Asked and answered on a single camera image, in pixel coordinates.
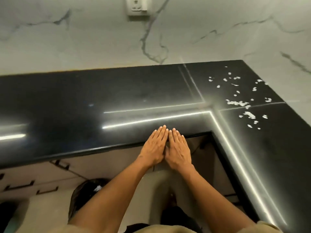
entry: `black pants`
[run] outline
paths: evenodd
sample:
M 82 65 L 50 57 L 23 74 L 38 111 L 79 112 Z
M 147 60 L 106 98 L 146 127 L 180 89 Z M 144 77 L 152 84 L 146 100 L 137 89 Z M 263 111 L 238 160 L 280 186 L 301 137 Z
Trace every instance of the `black pants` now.
M 162 212 L 160 224 L 169 226 L 183 226 L 197 233 L 203 233 L 196 221 L 189 217 L 187 214 L 185 214 L 184 211 L 178 206 L 165 209 Z M 135 231 L 138 231 L 147 226 L 149 226 L 149 224 L 146 223 L 137 223 L 134 225 L 130 225 L 127 226 L 124 233 L 134 233 Z

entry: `black countertop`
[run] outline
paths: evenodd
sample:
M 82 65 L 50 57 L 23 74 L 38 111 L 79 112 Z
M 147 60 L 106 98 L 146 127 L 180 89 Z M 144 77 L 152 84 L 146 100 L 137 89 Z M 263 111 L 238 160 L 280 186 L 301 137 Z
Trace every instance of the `black countertop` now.
M 243 61 L 2 76 L 0 168 L 142 143 L 163 124 L 212 131 L 260 219 L 311 232 L 311 127 L 259 79 Z

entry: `beige shirt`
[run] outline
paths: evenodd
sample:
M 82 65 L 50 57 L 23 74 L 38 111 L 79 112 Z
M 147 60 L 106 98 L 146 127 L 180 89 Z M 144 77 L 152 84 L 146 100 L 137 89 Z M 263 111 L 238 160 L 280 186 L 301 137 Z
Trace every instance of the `beige shirt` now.
M 253 227 L 240 230 L 237 233 L 280 233 L 281 231 L 274 225 L 259 221 Z M 91 233 L 88 229 L 83 229 L 73 225 L 66 225 L 50 231 L 49 233 Z M 136 231 L 135 233 L 195 233 L 182 226 L 152 225 Z

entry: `person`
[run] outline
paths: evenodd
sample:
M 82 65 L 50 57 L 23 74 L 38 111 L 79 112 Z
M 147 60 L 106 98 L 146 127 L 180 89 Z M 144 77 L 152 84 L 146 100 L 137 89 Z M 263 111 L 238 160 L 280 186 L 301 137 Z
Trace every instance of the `person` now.
M 165 146 L 169 139 L 169 148 Z M 191 164 L 187 141 L 175 128 L 165 125 L 154 130 L 137 159 L 96 193 L 69 221 L 66 227 L 52 232 L 117 233 L 135 189 L 146 171 L 163 159 L 179 172 L 197 200 L 204 220 L 212 233 L 279 233 L 268 223 L 255 224 L 247 215 L 217 192 Z M 161 225 L 135 224 L 128 232 L 201 233 L 196 222 L 181 208 L 163 211 Z

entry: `forearm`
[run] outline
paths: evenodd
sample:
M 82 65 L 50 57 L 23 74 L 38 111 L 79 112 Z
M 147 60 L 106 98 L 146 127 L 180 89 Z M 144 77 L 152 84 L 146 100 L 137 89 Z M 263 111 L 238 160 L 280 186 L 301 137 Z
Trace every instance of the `forearm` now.
M 213 233 L 236 233 L 255 224 L 201 177 L 193 165 L 181 169 L 180 173 Z
M 69 224 L 93 233 L 118 232 L 135 189 L 149 166 L 138 158 L 104 186 L 72 218 Z

